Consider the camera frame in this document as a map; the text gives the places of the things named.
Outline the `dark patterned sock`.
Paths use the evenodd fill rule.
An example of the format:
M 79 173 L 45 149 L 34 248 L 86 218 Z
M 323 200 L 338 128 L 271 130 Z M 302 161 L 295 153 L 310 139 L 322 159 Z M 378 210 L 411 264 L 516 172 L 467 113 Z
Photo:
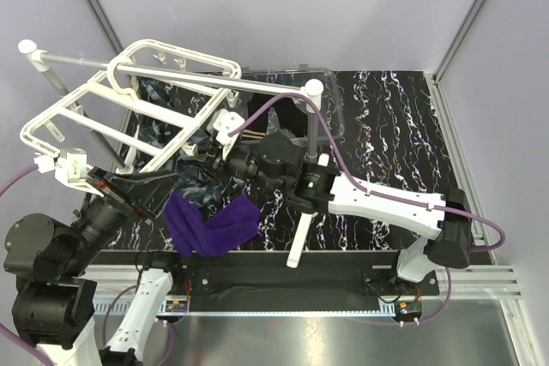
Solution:
M 205 106 L 209 96 L 144 77 L 134 77 L 132 86 L 138 96 L 162 108 L 195 116 Z M 137 138 L 157 148 L 163 148 L 180 128 L 145 115 L 135 115 L 129 130 Z M 245 186 L 235 177 L 218 176 L 205 165 L 179 149 L 162 166 L 179 175 L 177 192 L 200 211 L 212 213 L 238 196 Z

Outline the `purple fleece sock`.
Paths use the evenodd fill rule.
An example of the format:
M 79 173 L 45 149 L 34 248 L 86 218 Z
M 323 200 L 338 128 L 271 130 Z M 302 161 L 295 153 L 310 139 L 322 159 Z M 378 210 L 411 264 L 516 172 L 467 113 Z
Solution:
M 260 210 L 241 195 L 205 220 L 198 208 L 174 193 L 166 203 L 164 219 L 173 247 L 181 256 L 197 253 L 210 258 L 223 256 L 256 236 Z

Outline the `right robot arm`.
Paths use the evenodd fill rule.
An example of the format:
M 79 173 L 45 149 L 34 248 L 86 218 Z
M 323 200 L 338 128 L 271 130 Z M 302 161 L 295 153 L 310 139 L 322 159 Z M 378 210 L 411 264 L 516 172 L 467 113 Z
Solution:
M 379 294 L 405 295 L 438 268 L 470 264 L 471 219 L 460 189 L 441 195 L 360 182 L 342 168 L 306 160 L 305 150 L 280 132 L 267 135 L 255 148 L 214 141 L 204 155 L 211 171 L 278 189 L 301 213 L 356 216 L 416 234 L 397 253 L 390 271 L 376 279 Z

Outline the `black striped sock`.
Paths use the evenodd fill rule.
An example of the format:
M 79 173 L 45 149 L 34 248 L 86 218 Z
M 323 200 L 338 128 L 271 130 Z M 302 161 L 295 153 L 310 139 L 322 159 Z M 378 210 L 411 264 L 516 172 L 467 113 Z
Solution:
M 268 134 L 269 112 L 274 110 L 278 125 L 275 130 L 285 130 L 291 135 L 302 138 L 308 131 L 308 116 L 302 112 L 291 99 L 281 99 L 262 113 L 254 122 L 248 125 L 241 137 L 247 140 L 258 141 Z

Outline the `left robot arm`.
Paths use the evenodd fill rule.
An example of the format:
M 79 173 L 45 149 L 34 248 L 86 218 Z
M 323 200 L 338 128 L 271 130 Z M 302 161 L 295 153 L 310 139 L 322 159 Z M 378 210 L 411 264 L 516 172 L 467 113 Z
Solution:
M 160 216 L 178 176 L 94 167 L 84 181 L 97 194 L 71 225 L 34 213 L 9 229 L 3 268 L 16 277 L 15 330 L 3 327 L 1 333 L 41 365 L 140 365 L 160 305 L 184 287 L 179 258 L 162 251 L 147 255 L 136 296 L 102 348 L 94 335 L 97 284 L 84 274 L 125 223 Z

